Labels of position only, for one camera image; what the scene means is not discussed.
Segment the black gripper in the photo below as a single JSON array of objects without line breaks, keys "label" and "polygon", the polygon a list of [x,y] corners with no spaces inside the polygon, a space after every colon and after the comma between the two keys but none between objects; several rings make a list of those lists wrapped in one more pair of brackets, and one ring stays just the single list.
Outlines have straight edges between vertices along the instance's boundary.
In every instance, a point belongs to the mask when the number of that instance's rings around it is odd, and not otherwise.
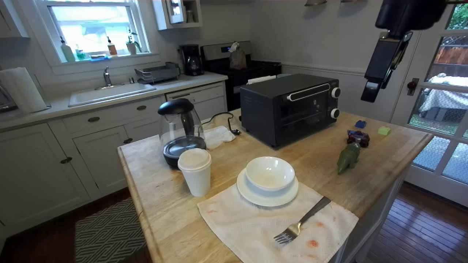
[{"label": "black gripper", "polygon": [[377,94],[386,88],[393,71],[401,64],[412,34],[408,33],[402,39],[390,39],[383,34],[376,45],[370,64],[364,74],[365,85],[361,100],[374,103]]}]

